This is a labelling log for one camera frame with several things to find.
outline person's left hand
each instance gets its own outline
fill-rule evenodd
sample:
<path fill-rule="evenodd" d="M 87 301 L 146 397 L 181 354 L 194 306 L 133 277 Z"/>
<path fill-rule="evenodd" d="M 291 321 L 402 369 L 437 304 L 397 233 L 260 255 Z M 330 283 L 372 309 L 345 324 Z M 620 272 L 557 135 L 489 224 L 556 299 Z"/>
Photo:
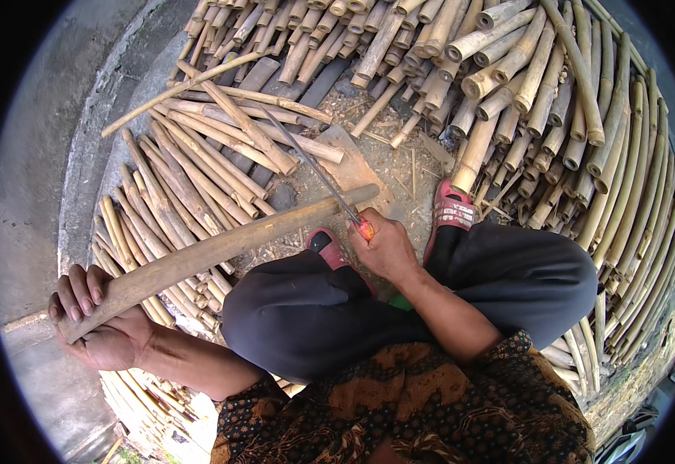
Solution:
<path fill-rule="evenodd" d="M 69 344 L 57 324 L 62 318 L 81 321 L 103 301 L 103 284 L 112 277 L 98 266 L 85 271 L 75 264 L 62 275 L 58 291 L 48 299 L 48 314 L 65 352 L 97 370 L 125 370 L 138 366 L 154 334 L 154 323 L 138 305 L 107 321 Z"/>

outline green fabric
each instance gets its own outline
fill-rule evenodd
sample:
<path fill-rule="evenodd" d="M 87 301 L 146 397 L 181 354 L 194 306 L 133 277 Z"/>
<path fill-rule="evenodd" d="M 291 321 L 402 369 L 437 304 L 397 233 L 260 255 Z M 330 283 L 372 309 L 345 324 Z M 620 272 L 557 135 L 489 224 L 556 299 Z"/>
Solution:
<path fill-rule="evenodd" d="M 402 295 L 401 293 L 398 293 L 397 296 L 391 299 L 391 301 L 388 303 L 393 307 L 397 307 L 404 311 L 412 311 L 415 309 L 414 307 L 412 307 L 412 304 L 408 302 L 407 299 L 404 298 L 404 295 Z"/>

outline forearm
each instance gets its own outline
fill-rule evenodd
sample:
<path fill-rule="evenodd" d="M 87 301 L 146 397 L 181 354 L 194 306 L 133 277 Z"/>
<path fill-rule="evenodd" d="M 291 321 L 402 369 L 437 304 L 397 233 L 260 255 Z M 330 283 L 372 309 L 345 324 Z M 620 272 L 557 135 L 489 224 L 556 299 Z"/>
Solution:
<path fill-rule="evenodd" d="M 392 283 L 457 362 L 467 364 L 502 340 L 500 331 L 484 314 L 449 292 L 419 265 Z"/>
<path fill-rule="evenodd" d="M 229 348 L 157 326 L 139 367 L 221 401 L 255 384 L 265 372 Z"/>

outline gray rock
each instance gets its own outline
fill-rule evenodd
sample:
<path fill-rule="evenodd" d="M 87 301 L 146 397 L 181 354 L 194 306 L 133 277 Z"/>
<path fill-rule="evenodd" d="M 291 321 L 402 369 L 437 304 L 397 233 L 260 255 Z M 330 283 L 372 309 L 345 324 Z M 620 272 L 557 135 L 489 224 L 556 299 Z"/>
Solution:
<path fill-rule="evenodd" d="M 293 208 L 296 205 L 296 191 L 294 187 L 287 183 L 279 183 L 276 186 L 276 190 L 268 198 L 268 203 L 279 212 Z"/>
<path fill-rule="evenodd" d="M 348 79 L 340 79 L 339 81 L 335 82 L 335 90 L 348 98 L 357 97 L 360 93 L 357 88 L 350 85 L 350 81 Z"/>

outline leg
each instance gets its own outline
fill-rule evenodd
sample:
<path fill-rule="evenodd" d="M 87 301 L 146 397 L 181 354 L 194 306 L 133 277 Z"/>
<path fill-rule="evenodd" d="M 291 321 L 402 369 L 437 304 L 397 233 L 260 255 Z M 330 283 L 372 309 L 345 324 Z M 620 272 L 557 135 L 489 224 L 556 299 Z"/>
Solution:
<path fill-rule="evenodd" d="M 291 381 L 312 381 L 386 345 L 432 340 L 416 313 L 370 294 L 350 266 L 332 270 L 306 250 L 245 275 L 224 302 L 221 333 L 235 353 Z"/>
<path fill-rule="evenodd" d="M 490 222 L 437 236 L 426 269 L 503 333 L 525 329 L 544 348 L 593 308 L 592 259 L 563 236 Z"/>

